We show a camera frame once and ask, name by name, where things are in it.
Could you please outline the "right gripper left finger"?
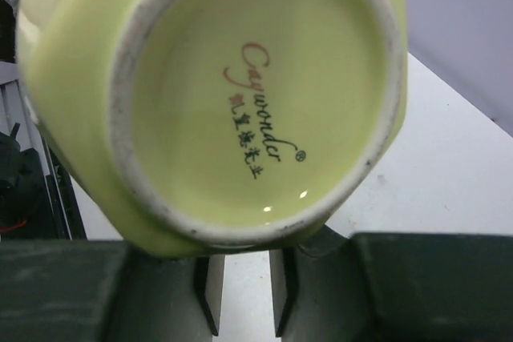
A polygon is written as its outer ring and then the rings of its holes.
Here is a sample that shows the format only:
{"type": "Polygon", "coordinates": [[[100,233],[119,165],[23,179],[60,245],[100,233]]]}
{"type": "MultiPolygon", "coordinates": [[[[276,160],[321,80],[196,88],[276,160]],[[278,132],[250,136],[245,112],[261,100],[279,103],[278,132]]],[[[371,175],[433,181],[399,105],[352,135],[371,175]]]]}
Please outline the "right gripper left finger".
{"type": "Polygon", "coordinates": [[[161,259],[123,241],[1,245],[4,341],[211,341],[224,260],[161,259]]]}

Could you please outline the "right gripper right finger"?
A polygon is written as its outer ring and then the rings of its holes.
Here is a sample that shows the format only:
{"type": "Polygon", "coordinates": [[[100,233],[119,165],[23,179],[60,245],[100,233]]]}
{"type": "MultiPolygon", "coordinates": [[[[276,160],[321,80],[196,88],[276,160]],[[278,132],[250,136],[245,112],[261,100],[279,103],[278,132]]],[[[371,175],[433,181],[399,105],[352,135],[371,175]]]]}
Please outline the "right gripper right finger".
{"type": "Polygon", "coordinates": [[[328,227],[269,254],[283,341],[509,341],[512,239],[328,227]]]}

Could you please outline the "light green mug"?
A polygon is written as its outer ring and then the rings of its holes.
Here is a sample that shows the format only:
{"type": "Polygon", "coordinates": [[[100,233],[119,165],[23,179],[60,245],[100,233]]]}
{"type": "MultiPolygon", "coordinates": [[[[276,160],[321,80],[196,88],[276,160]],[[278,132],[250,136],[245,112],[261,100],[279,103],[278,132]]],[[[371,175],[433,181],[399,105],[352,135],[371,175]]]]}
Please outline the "light green mug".
{"type": "Polygon", "coordinates": [[[406,0],[18,0],[30,117],[127,241],[312,235],[396,138],[406,0]]]}

